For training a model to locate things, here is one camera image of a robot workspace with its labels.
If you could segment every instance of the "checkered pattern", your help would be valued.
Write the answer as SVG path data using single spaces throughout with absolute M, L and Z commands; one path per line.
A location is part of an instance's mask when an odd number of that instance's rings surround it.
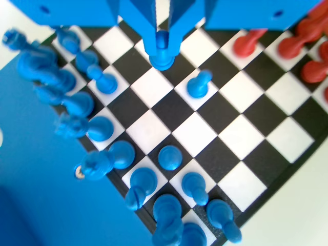
M 165 28 L 168 20 L 164 14 L 159 16 L 159 26 Z M 111 95 L 99 92 L 94 80 L 77 71 L 75 57 L 58 45 L 55 35 L 45 44 L 53 46 L 60 66 L 77 78 L 68 94 L 89 92 L 95 100 L 90 118 L 103 115 L 113 122 L 110 139 L 94 142 L 85 136 L 80 139 L 84 147 L 103 150 L 124 139 L 136 149 L 132 166 L 113 171 L 120 178 L 118 189 L 130 187 L 131 174 L 139 167 L 156 173 L 157 189 L 142 208 L 151 220 L 143 217 L 143 221 L 153 225 L 150 230 L 155 226 L 154 201 L 171 193 L 181 202 L 183 221 L 198 223 L 208 245 L 221 245 L 225 238 L 210 225 L 205 208 L 183 193 L 183 176 L 200 173 L 210 198 L 226 201 L 238 225 L 251 217 L 327 137 L 328 104 L 323 90 L 328 79 L 306 84 L 300 77 L 308 60 L 319 59 L 317 50 L 326 37 L 285 60 L 277 54 L 277 45 L 293 35 L 293 29 L 269 31 L 255 52 L 242 59 L 233 54 L 232 45 L 247 31 L 207 31 L 203 23 L 186 35 L 181 54 L 166 71 L 150 65 L 141 37 L 122 19 L 110 29 L 71 27 L 81 38 L 81 49 L 95 51 L 104 71 L 117 78 L 118 88 Z M 186 85 L 202 69 L 211 70 L 213 79 L 208 94 L 193 99 Z M 158 153 L 166 145 L 182 151 L 183 162 L 177 170 L 166 171 L 158 164 Z

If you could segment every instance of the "blue wall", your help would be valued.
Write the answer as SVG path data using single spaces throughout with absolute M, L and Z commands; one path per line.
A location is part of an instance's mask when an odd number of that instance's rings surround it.
M 151 234 L 106 179 L 80 181 L 85 155 L 54 134 L 55 112 L 19 77 L 17 58 L 0 71 L 0 187 L 44 246 L 151 245 Z

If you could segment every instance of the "red chess piece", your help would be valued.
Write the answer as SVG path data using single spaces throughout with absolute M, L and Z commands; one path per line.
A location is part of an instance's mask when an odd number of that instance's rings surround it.
M 242 58 L 253 54 L 258 40 L 265 34 L 266 31 L 267 28 L 253 29 L 250 30 L 247 35 L 237 38 L 233 45 L 234 53 Z
M 317 83 L 323 81 L 328 72 L 328 62 L 309 61 L 301 71 L 302 78 L 308 83 Z

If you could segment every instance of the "white square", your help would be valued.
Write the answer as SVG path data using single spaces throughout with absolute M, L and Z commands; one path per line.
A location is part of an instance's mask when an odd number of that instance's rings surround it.
M 293 35 L 290 31 L 285 31 L 264 50 L 264 52 L 286 72 L 291 70 L 291 68 L 295 66 L 306 55 L 308 50 L 307 48 L 303 47 L 300 54 L 295 58 L 292 59 L 282 58 L 278 53 L 278 45 L 284 38 L 288 38 L 292 36 Z
M 291 73 L 285 73 L 265 94 L 287 115 L 294 113 L 310 96 L 308 89 Z
M 206 192 L 208 193 L 215 185 L 215 181 L 208 175 L 208 173 L 201 167 L 201 165 L 192 159 L 184 168 L 182 168 L 171 180 L 171 185 L 176 189 L 176 191 L 183 197 L 183 199 L 193 208 L 196 203 L 192 197 L 187 196 L 182 190 L 182 179 L 187 173 L 198 173 L 200 174 L 206 183 Z
M 110 73 L 115 76 L 117 80 L 117 89 L 112 94 L 103 94 L 96 86 L 96 81 L 93 79 L 88 83 L 88 87 L 97 96 L 104 106 L 110 104 L 115 98 L 117 98 L 123 91 L 129 87 L 129 83 L 123 78 L 123 76 L 110 65 L 104 70 L 104 73 Z
M 219 45 L 201 28 L 194 31 L 181 43 L 182 55 L 184 55 L 195 68 L 198 68 L 218 49 Z
M 107 119 L 109 119 L 111 121 L 111 123 L 113 124 L 113 127 L 114 127 L 113 135 L 105 141 L 96 142 L 96 141 L 89 138 L 91 140 L 91 142 L 96 146 L 96 148 L 100 151 L 100 150 L 103 150 L 104 148 L 106 148 L 108 145 L 110 145 L 111 142 L 113 142 L 119 135 L 121 135 L 124 132 L 124 127 L 115 118 L 115 116 L 112 114 L 112 112 L 109 111 L 108 108 L 103 108 L 94 117 L 97 117 L 97 116 L 106 117 Z
M 221 93 L 239 113 L 242 113 L 263 94 L 263 90 L 244 71 L 240 71 L 221 88 L 219 93 Z
M 141 150 L 148 155 L 149 152 L 170 134 L 170 130 L 152 110 L 148 110 L 127 128 L 127 133 Z
M 255 57 L 257 57 L 263 50 L 264 47 L 257 43 L 255 51 L 248 57 L 241 58 L 235 55 L 233 51 L 233 45 L 237 38 L 247 35 L 245 30 L 240 30 L 235 36 L 233 36 L 228 42 L 225 43 L 220 51 L 239 69 L 242 70 L 246 67 Z
M 132 84 L 131 89 L 148 108 L 152 108 L 173 89 L 173 85 L 152 67 Z
M 242 212 L 267 189 L 242 161 L 218 185 Z
M 80 38 L 80 49 L 81 51 L 85 51 L 88 47 L 92 45 L 92 41 L 88 38 L 88 36 L 82 31 L 82 29 L 78 26 L 72 26 L 69 28 L 69 30 L 75 32 L 77 36 Z M 63 56 L 63 58 L 67 62 L 71 62 L 74 60 L 75 55 L 68 52 L 63 46 L 61 46 L 58 42 L 58 38 L 56 37 L 52 45 L 58 50 L 58 52 Z
M 175 129 L 172 135 L 192 157 L 198 155 L 216 137 L 213 129 L 197 112 Z
M 291 117 L 286 118 L 266 138 L 290 163 L 314 142 L 311 136 Z
M 189 74 L 183 81 L 181 81 L 174 90 L 186 101 L 186 103 L 194 110 L 200 108 L 208 99 L 210 99 L 217 91 L 217 87 L 212 81 L 208 83 L 209 91 L 203 98 L 193 98 L 187 91 L 187 83 L 192 78 L 195 78 L 199 74 L 200 70 L 197 68 L 191 74 Z
M 115 26 L 95 41 L 93 45 L 112 64 L 130 50 L 134 44 L 118 26 Z
M 145 156 L 138 164 L 136 164 L 129 172 L 127 172 L 122 177 L 122 180 L 127 185 L 127 187 L 129 187 L 129 188 L 131 187 L 131 185 L 130 185 L 131 175 L 138 168 L 150 168 L 151 170 L 154 171 L 154 173 L 156 174 L 156 177 L 157 177 L 157 187 L 152 194 L 146 196 L 146 199 L 143 202 L 145 204 L 157 191 L 159 191 L 160 188 L 162 188 L 168 182 L 168 180 L 160 172 L 160 170 L 157 168 L 157 166 L 155 166 L 155 164 L 151 161 L 151 159 L 148 156 Z
M 232 152 L 243 160 L 263 140 L 263 135 L 240 114 L 220 134 L 219 138 L 231 149 Z
M 72 64 L 67 63 L 64 67 L 65 70 L 71 72 L 75 79 L 76 79 L 76 85 L 73 88 L 73 90 L 66 93 L 66 95 L 71 96 L 81 90 L 84 86 L 87 85 L 87 82 L 84 80 L 84 78 L 80 75 L 80 73 L 73 67 Z
M 198 217 L 198 215 L 193 211 L 189 210 L 186 215 L 182 218 L 183 223 L 194 223 L 199 225 L 199 227 L 204 231 L 207 239 L 206 246 L 211 246 L 212 243 L 216 240 L 214 234 L 210 229 L 204 224 L 204 222 Z

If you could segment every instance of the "black square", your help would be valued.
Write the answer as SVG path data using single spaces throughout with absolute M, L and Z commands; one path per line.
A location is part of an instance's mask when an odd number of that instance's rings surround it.
M 113 65 L 130 84 L 133 84 L 151 68 L 150 64 L 134 48 L 121 56 Z
M 175 57 L 174 64 L 167 70 L 161 71 L 161 73 L 168 79 L 173 86 L 177 86 L 183 81 L 195 68 L 190 64 L 187 59 L 179 54 Z
M 125 129 L 132 125 L 133 122 L 139 119 L 148 110 L 147 106 L 131 88 L 127 88 L 107 107 Z
M 174 145 L 178 149 L 180 149 L 182 153 L 182 163 L 181 165 L 173 171 L 167 171 L 163 169 L 159 163 L 158 163 L 158 154 L 162 148 L 164 148 L 167 145 Z M 159 145 L 157 145 L 149 154 L 149 158 L 153 161 L 153 163 L 160 169 L 161 173 L 168 179 L 170 180 L 171 178 L 174 177 L 186 164 L 188 164 L 192 157 L 188 153 L 187 150 L 184 149 L 184 147 L 179 143 L 179 141 L 172 135 L 170 134 L 168 137 L 166 137 Z
M 197 112 L 218 134 L 239 115 L 237 110 L 218 92 L 205 102 Z
M 232 79 L 239 70 L 233 65 L 220 51 L 216 51 L 208 58 L 200 69 L 209 69 L 212 74 L 212 82 L 222 88 L 230 79 Z
M 239 163 L 237 156 L 218 137 L 210 142 L 195 159 L 216 183 Z
M 194 112 L 174 90 L 162 98 L 152 110 L 171 132 Z
M 245 159 L 244 163 L 269 187 L 271 183 L 290 165 L 289 162 L 264 140 Z
M 321 137 L 323 131 L 328 127 L 328 114 L 310 97 L 298 108 L 292 117 L 312 136 L 314 139 Z
M 285 73 L 283 69 L 264 52 L 254 58 L 244 70 L 264 90 L 267 90 Z
M 264 136 L 271 133 L 287 117 L 266 95 L 260 96 L 246 109 L 244 115 Z

